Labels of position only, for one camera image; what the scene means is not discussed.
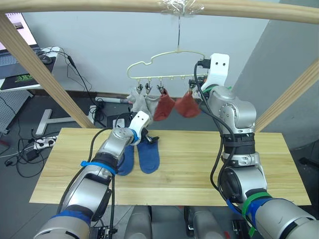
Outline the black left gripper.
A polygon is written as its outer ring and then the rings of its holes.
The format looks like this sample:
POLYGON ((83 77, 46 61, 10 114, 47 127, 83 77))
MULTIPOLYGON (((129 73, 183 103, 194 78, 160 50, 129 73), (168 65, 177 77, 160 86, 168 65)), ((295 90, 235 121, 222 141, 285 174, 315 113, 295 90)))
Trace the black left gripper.
POLYGON ((140 143, 153 144, 159 140, 159 136, 149 136, 149 131, 147 130, 147 126, 143 127, 141 131, 141 141, 140 143))

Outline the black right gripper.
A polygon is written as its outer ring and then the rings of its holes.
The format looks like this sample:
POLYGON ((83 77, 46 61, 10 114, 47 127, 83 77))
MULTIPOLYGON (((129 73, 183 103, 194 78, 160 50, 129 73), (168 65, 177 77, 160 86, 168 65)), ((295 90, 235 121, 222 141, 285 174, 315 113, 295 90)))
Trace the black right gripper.
POLYGON ((195 79, 189 79, 189 86, 195 87, 192 89, 192 96, 194 99, 201 98, 198 88, 208 88, 206 81, 207 81, 207 75, 203 75, 203 76, 195 75, 195 79))

